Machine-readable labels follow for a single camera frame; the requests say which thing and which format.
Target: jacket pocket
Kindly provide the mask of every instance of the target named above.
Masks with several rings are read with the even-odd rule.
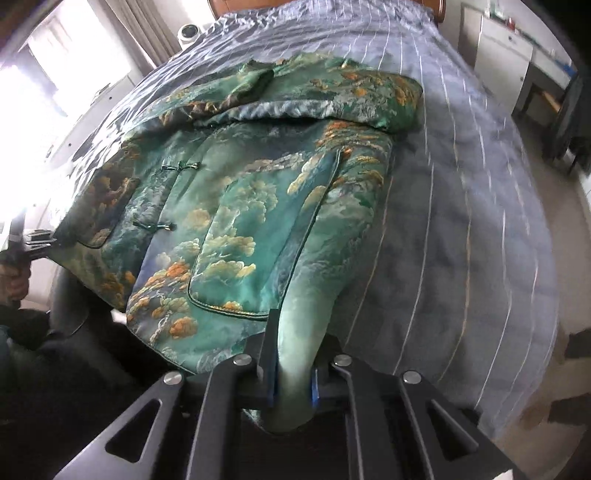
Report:
[[[265,319],[280,306],[339,152],[314,154],[298,168],[267,163],[225,190],[193,264],[188,294],[196,305]]]

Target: bed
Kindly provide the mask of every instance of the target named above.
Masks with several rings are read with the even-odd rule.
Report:
[[[415,0],[416,3],[431,9],[433,21],[440,24],[445,19],[446,0]],[[288,3],[285,0],[209,0],[215,18],[240,10],[278,7]]]
[[[373,222],[328,332],[376,370],[420,371],[452,402],[478,411],[482,431],[498,436],[539,385],[553,348],[557,289],[550,235],[509,113],[423,6],[296,0],[222,15],[144,79],[83,145],[73,158],[74,194],[109,158],[109,149],[97,145],[110,136],[120,141],[160,99],[250,59],[277,65],[300,53],[402,74],[423,89],[417,127],[395,136]],[[89,285],[86,267],[72,260],[81,248],[56,249],[52,259]],[[138,292],[138,275],[121,280],[128,282],[122,303],[111,302],[128,314],[138,303],[136,297],[126,305]],[[257,325],[249,332],[264,328]],[[159,351],[175,361],[176,352]],[[208,368],[237,351],[218,349]]]

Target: white cabinet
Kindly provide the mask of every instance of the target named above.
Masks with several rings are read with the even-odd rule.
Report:
[[[521,92],[533,47],[514,32],[483,18],[474,70],[509,112]]]
[[[115,105],[134,89],[134,86],[129,76],[126,75],[101,92],[86,113],[76,121],[61,144],[56,145],[48,161],[50,167],[57,168],[66,163],[109,115]]]

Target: black metal clamp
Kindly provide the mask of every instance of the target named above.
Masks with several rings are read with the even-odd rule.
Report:
[[[37,229],[24,233],[26,210],[10,221],[7,245],[0,251],[0,263],[21,265],[47,256],[47,250],[55,241],[51,230]]]
[[[235,462],[241,409],[273,406],[279,312],[264,334],[249,338],[245,352],[211,374],[169,372],[76,456],[56,480],[151,480],[168,424],[179,403],[202,401],[184,480],[238,477]],[[345,413],[350,480],[493,480],[517,467],[419,373],[394,377],[323,342],[314,367],[312,399],[318,411]],[[152,411],[143,446],[125,451],[126,431]],[[123,449],[118,452],[118,445]]]

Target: wall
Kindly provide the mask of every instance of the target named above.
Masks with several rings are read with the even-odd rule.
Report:
[[[583,204],[583,213],[587,222],[587,228],[589,229],[589,233],[591,233],[591,177],[588,177],[584,172],[579,170],[579,181],[577,193]]]
[[[439,30],[455,48],[457,48],[460,34],[462,3],[479,10],[485,10],[489,2],[488,0],[465,0],[464,2],[462,0],[447,0],[445,20],[439,26]],[[534,37],[546,50],[555,50],[556,57],[562,61],[568,62],[570,60],[550,29],[521,0],[498,0],[496,4],[497,9],[501,10],[505,15],[513,17],[517,26]]]
[[[207,0],[154,0],[154,5],[175,37],[184,24],[207,28],[215,20]]]
[[[53,296],[53,284],[61,270],[59,265],[48,258],[40,258],[31,263],[29,293],[22,302],[22,308],[49,310]]]

